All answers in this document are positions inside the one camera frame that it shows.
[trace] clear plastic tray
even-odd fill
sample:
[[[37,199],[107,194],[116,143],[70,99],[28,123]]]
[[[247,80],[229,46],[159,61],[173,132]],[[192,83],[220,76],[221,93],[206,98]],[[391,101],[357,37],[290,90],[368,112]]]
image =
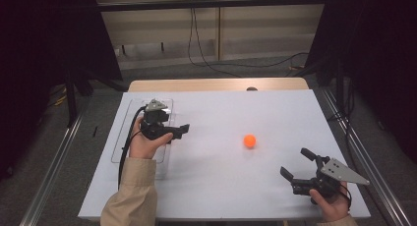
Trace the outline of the clear plastic tray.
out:
[[[165,112],[169,114],[169,119],[167,122],[164,122],[164,126],[174,126],[174,113],[173,105],[174,101],[172,99],[159,99],[155,98],[156,100],[165,104],[168,108],[165,109]],[[117,143],[114,147],[113,155],[111,156],[111,162],[113,163],[120,163],[120,158],[122,156],[123,147],[126,143],[126,138],[128,137],[129,129],[132,125],[132,120],[135,116],[135,113],[139,110],[139,108],[147,105],[153,98],[148,99],[132,99],[129,103],[129,108],[126,113],[126,116],[123,120],[122,129],[120,130],[119,136],[117,138]],[[168,168],[168,161],[169,161],[169,150],[170,144],[166,144],[164,146],[160,146],[155,156],[153,157],[156,160],[156,179],[162,179],[166,175],[166,171]]]

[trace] person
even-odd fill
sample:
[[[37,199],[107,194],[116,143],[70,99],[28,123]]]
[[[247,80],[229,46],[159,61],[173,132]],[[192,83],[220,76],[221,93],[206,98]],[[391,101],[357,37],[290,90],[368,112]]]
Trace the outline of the person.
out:
[[[132,134],[140,130],[139,118]],[[154,176],[156,162],[153,156],[156,150],[172,139],[171,133],[154,141],[148,140],[141,133],[132,138],[129,157],[126,158],[120,181],[119,191],[106,203],[101,212],[101,226],[153,226],[156,217],[156,190]],[[355,220],[348,213],[347,199],[337,196],[324,199],[316,190],[310,190],[313,200],[322,209],[323,223],[318,226],[355,226]]]

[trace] white tabletop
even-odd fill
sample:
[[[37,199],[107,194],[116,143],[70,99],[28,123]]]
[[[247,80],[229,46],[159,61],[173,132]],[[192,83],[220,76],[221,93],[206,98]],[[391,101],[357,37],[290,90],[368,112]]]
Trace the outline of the white tabletop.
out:
[[[160,220],[272,220],[320,217],[310,198],[294,196],[280,176],[284,166],[295,178],[310,179],[315,162],[302,154],[345,160],[311,90],[127,92],[101,155],[79,216],[98,219],[117,191],[118,164],[112,154],[133,99],[172,99],[175,126],[190,124],[172,142],[168,170],[156,180]],[[248,149],[246,134],[257,137]],[[351,214],[369,217],[356,185]]]

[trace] ball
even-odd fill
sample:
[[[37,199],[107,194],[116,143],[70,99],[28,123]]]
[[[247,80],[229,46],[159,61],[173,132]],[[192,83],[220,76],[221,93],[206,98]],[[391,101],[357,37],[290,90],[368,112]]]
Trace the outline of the ball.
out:
[[[253,135],[246,135],[243,139],[243,143],[246,145],[246,147],[252,148],[257,143],[257,139]]]

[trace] sleeve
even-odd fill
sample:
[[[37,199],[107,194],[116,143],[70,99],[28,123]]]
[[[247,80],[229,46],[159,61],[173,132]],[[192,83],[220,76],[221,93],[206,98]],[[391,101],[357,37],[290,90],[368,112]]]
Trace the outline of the sleeve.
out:
[[[154,160],[127,158],[123,167],[119,192],[114,194],[101,212],[102,226],[153,226],[156,215]]]
[[[357,226],[355,219],[352,216],[347,215],[346,217],[329,223],[318,223],[318,226]]]

